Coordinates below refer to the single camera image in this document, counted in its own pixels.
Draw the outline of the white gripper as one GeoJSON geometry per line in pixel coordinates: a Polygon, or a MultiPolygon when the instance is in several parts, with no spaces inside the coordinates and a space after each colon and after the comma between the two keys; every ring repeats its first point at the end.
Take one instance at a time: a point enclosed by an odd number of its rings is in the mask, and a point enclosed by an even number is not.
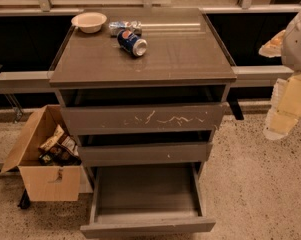
{"type": "MultiPolygon", "coordinates": [[[[301,10],[282,30],[262,45],[258,53],[267,58],[280,57],[282,64],[301,72],[301,10]]],[[[301,73],[294,73],[287,80],[278,79],[271,96],[264,136],[279,140],[287,136],[301,118],[301,73]]]]}

